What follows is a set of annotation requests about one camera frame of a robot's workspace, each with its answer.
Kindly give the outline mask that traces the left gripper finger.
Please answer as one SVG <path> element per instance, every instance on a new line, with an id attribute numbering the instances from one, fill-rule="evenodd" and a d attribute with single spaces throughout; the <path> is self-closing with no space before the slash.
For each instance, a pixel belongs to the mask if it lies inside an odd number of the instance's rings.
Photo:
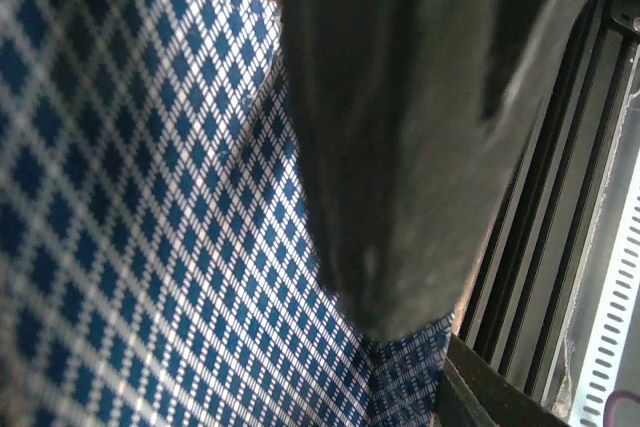
<path id="1" fill-rule="evenodd" d="M 566 427 L 540 404 L 513 387 L 453 335 L 434 408 L 436 426 Z"/>

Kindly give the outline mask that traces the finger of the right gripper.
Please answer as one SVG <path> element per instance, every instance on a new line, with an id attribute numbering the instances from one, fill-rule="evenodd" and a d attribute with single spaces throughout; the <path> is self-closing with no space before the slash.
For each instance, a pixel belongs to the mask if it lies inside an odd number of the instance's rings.
<path id="1" fill-rule="evenodd" d="M 587 0 L 280 0 L 320 283 L 378 341 L 455 306 Z"/>

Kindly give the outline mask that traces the blue playing card deck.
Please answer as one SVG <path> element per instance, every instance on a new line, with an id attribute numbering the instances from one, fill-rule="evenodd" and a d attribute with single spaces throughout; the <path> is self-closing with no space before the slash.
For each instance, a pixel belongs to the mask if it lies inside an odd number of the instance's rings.
<path id="1" fill-rule="evenodd" d="M 270 0 L 1 0 L 5 426 L 430 426 L 316 280 Z"/>

